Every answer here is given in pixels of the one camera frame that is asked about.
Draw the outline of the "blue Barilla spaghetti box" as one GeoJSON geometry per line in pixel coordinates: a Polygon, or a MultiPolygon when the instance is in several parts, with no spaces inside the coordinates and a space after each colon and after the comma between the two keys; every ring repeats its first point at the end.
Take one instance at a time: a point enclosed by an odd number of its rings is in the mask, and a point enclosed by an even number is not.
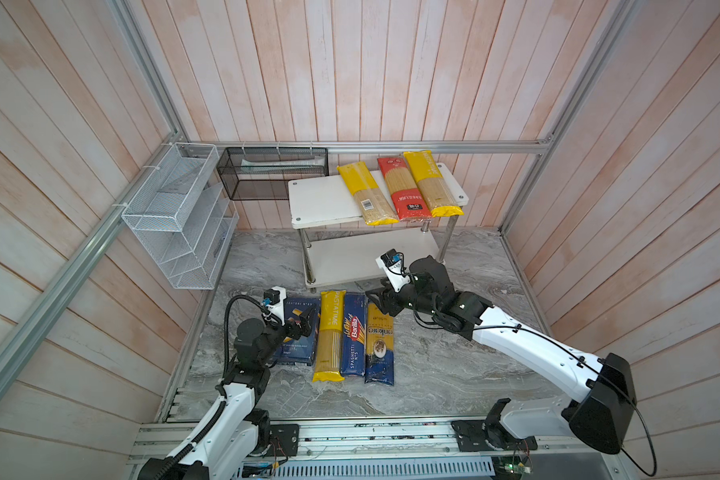
{"type": "Polygon", "coordinates": [[[361,293],[346,293],[343,304],[340,374],[343,377],[365,375],[367,298],[361,293]]]}

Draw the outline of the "dark blue spaghetti bag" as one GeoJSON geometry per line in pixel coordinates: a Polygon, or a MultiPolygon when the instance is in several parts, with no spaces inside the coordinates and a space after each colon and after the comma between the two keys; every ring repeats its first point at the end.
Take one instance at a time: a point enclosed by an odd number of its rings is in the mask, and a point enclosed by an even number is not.
{"type": "Polygon", "coordinates": [[[365,382],[393,386],[394,318],[370,303],[366,326],[365,382]]]}

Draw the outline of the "red spaghetti bag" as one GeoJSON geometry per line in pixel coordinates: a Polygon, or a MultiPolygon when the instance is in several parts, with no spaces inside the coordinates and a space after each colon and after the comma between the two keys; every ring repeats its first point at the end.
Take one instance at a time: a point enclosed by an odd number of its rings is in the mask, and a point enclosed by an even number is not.
{"type": "Polygon", "coordinates": [[[431,212],[406,161],[401,157],[383,157],[377,163],[398,218],[402,221],[430,218],[431,212]]]}

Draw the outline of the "yellow spaghetti bag with barcode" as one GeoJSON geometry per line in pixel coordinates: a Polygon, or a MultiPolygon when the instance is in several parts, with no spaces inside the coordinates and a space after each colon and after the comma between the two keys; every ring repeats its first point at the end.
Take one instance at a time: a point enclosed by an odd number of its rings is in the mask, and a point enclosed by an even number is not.
{"type": "Polygon", "coordinates": [[[399,222],[397,214],[364,162],[339,166],[338,172],[359,207],[366,225],[379,226],[399,222]]]}

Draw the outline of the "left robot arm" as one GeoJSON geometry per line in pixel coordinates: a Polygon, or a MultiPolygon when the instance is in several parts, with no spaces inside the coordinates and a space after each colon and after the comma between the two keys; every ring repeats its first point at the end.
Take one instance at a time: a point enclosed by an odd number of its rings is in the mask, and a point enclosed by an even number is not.
{"type": "Polygon", "coordinates": [[[285,309],[282,287],[263,299],[239,294],[224,314],[223,374],[217,397],[193,431],[166,457],[151,458],[140,479],[230,479],[252,453],[275,453],[269,413],[257,407],[270,379],[270,363],[288,338],[308,337],[318,320],[309,306],[296,316],[285,309]]]}

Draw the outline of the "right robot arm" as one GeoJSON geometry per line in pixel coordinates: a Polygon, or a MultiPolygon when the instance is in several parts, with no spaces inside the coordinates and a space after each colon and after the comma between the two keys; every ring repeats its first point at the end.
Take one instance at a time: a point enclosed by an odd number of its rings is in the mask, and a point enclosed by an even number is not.
{"type": "Polygon", "coordinates": [[[444,264],[431,256],[407,265],[403,253],[391,249],[376,263],[386,277],[366,294],[382,313],[395,317],[409,310],[422,328],[493,348],[560,390],[558,396],[528,402],[497,400],[482,423],[484,445],[508,450],[537,436],[572,436],[603,454],[624,452],[631,421],[642,416],[626,359],[570,347],[488,299],[457,290],[444,264]]]}

